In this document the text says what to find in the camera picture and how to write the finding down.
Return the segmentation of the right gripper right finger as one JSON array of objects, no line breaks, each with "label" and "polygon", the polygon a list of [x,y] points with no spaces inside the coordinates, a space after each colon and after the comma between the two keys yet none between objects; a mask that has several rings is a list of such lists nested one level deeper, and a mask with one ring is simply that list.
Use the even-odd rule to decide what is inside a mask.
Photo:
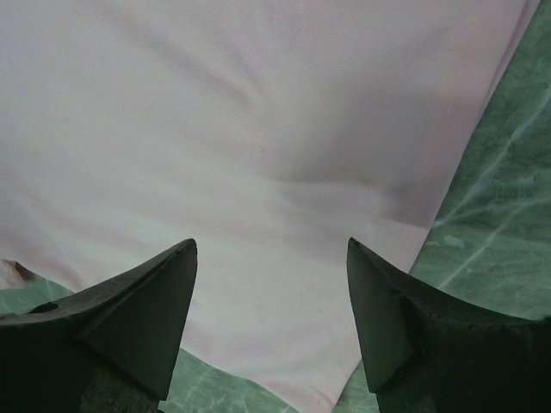
[{"label": "right gripper right finger", "polygon": [[367,386],[380,411],[549,411],[548,318],[469,304],[355,239],[346,265]]}]

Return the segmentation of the pink t shirt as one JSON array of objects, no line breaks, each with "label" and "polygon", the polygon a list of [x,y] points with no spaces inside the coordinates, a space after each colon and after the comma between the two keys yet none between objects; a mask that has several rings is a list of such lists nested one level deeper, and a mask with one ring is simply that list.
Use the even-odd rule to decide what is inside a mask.
[{"label": "pink t shirt", "polygon": [[2,2],[2,288],[193,238],[183,347],[332,410],[360,360],[349,239],[411,268],[536,8]]}]

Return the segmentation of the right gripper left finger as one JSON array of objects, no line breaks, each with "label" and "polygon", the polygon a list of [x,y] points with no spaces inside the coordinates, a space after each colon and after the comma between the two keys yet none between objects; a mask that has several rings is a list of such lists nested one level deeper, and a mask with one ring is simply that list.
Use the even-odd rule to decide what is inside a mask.
[{"label": "right gripper left finger", "polygon": [[79,293],[2,315],[2,411],[157,411],[196,272],[189,239]]}]

